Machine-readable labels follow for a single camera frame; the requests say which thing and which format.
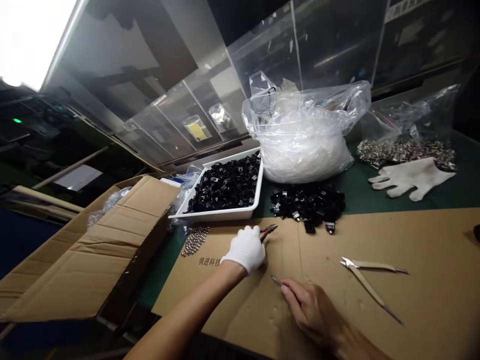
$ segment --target bag of metal parts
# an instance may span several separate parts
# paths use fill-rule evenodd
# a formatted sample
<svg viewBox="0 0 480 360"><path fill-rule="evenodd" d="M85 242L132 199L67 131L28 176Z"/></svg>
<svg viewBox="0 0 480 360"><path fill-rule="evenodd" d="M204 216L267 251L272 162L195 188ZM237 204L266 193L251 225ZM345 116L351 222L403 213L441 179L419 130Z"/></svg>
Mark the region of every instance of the bag of metal parts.
<svg viewBox="0 0 480 360"><path fill-rule="evenodd" d="M452 85L414 103L375 108L361 118L360 160L374 169L387 164L435 158L439 169L455 171L450 148L453 104L459 85Z"/></svg>
<svg viewBox="0 0 480 360"><path fill-rule="evenodd" d="M243 102L242 118L260 142L264 174L270 181L304 184L346 170L354 159L344 135L371 104L370 83L306 91L282 91L266 76Z"/></svg>

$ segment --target fluorescent light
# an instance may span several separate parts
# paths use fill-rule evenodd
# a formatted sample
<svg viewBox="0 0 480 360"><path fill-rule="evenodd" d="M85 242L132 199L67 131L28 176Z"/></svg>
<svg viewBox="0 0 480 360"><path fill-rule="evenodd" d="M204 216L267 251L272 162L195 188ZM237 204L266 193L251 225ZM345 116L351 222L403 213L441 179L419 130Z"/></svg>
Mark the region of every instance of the fluorescent light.
<svg viewBox="0 0 480 360"><path fill-rule="evenodd" d="M23 84L35 91L42 88L49 69L63 54L86 1L79 0L77 7L76 3L0 0L0 77L5 83Z"/></svg>

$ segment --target gloved hand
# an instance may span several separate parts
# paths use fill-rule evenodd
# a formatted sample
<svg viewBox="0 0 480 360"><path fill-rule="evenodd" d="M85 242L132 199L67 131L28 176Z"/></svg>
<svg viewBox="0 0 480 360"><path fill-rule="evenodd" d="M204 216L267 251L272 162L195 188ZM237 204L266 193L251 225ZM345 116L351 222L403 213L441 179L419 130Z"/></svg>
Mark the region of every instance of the gloved hand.
<svg viewBox="0 0 480 360"><path fill-rule="evenodd" d="M397 198L412 188L409 198L412 201L420 201L432 188L453 177L455 172L444 172L437 169L433 157L426 157L399 165L385 166L378 172L379 176L369 178L375 190L382 190L391 186L395 188L387 190L387 195Z"/></svg>
<svg viewBox="0 0 480 360"><path fill-rule="evenodd" d="M231 260L242 265L247 274L264 262L265 245L260 242L260 227L245 226L238 230L237 235L231 240L230 251L221 258L220 263Z"/></svg>

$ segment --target wrist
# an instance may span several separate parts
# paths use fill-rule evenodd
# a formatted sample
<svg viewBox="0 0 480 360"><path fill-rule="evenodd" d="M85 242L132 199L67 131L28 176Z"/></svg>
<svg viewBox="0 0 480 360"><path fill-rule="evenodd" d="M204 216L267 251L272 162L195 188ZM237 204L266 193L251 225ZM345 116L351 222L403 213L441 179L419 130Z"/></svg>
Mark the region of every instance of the wrist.
<svg viewBox="0 0 480 360"><path fill-rule="evenodd" d="M232 253L229 251L224 257L221 258L220 264L223 264L224 262L229 262L229 263L235 263L239 265L240 267L245 270L246 275L250 275L250 266L249 266L249 261L245 256L239 253Z"/></svg>
<svg viewBox="0 0 480 360"><path fill-rule="evenodd" d="M225 279L235 285L247 276L247 270L241 264L229 259L223 260L215 270L224 274Z"/></svg>
<svg viewBox="0 0 480 360"><path fill-rule="evenodd" d="M365 342L369 343L362 333L347 324L341 335L335 339L333 354L341 360L367 360L369 357L365 352Z"/></svg>

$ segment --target metal bead chain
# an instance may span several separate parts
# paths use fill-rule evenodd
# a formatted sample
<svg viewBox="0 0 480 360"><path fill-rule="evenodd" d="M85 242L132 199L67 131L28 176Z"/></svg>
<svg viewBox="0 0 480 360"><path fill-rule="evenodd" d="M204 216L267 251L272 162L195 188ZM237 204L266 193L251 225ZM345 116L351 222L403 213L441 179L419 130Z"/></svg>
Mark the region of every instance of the metal bead chain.
<svg viewBox="0 0 480 360"><path fill-rule="evenodd" d="M200 246L205 242L205 239L210 231L208 226L199 226L194 228L187 236L185 241L185 250L181 253L182 257L195 254Z"/></svg>

